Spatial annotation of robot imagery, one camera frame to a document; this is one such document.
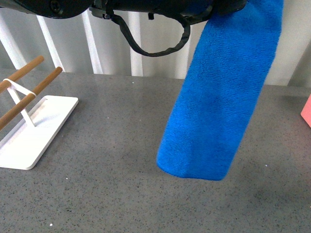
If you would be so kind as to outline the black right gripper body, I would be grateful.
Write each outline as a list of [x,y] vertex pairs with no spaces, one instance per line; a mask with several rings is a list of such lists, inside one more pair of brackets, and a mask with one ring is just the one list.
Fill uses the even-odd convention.
[[65,19],[75,17],[90,7],[104,11],[205,17],[212,9],[220,14],[240,11],[246,3],[245,0],[2,0],[0,6],[27,14]]

